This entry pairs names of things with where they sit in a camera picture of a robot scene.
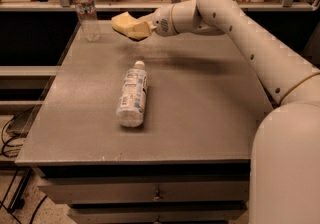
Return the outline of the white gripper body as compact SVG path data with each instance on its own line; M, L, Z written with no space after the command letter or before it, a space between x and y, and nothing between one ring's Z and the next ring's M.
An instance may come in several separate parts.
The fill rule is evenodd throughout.
M158 8L152 14L152 23L155 26L155 32L163 37L172 36L174 30L171 21L171 5Z

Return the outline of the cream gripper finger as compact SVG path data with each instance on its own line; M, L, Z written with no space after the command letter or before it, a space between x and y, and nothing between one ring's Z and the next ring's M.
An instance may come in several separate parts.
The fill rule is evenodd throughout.
M133 40L143 40L149 37L155 30L155 26L151 22L142 21L134 24L130 24L125 29L125 35Z
M153 15L154 15L154 13L150 13L148 15L141 16L137 19L139 22L142 22L142 21L152 22Z

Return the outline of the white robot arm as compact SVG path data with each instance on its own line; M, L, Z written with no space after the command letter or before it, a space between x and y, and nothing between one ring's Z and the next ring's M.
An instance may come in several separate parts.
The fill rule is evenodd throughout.
M251 151L249 224L320 224L318 68L247 16L236 0L191 0L127 17L124 33L144 39L223 32L277 103Z

